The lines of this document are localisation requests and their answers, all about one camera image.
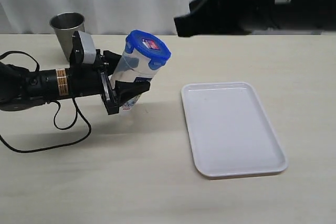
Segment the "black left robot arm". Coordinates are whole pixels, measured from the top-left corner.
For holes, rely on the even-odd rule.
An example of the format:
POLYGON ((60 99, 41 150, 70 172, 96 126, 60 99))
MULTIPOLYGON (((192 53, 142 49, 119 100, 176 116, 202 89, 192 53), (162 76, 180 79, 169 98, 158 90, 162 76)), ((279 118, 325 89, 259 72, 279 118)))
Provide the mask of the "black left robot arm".
POLYGON ((70 67, 31 72, 1 64, 1 110, 22 111, 52 101, 100 95, 108 114, 117 114, 120 95, 112 88, 113 74, 121 55, 97 50, 94 63, 79 63, 79 50, 70 55, 70 67))

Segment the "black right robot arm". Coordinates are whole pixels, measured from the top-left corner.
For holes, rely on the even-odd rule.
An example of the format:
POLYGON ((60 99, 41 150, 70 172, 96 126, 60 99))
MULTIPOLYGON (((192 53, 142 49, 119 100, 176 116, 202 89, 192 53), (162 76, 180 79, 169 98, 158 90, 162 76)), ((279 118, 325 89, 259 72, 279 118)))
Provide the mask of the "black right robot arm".
MULTIPOLYGON (((335 31, 335 0, 192 0, 189 13, 174 18, 179 37, 249 35, 255 31, 335 31)), ((119 63, 110 73, 114 89, 127 88, 121 103, 132 107, 171 56, 163 41, 133 30, 119 63)))

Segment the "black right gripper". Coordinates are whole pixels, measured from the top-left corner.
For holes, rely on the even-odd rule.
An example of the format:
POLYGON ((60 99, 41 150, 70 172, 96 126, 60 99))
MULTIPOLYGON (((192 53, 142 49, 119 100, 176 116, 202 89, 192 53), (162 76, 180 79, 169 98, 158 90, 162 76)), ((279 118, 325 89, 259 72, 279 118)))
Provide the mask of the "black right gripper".
POLYGON ((192 0, 188 14, 174 17, 179 37, 247 34, 277 25, 271 9, 275 0, 192 0))

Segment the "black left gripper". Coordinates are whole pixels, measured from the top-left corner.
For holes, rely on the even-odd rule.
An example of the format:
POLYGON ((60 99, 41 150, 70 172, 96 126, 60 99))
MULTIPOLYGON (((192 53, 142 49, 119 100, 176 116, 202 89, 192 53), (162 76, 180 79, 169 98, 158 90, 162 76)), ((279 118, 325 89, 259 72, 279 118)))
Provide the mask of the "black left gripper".
POLYGON ((119 107, 150 89, 150 82, 116 81, 113 89, 109 77, 114 73, 121 55, 109 50, 96 50, 94 64, 68 68, 69 93, 73 98, 100 95, 109 115, 119 113, 119 107))

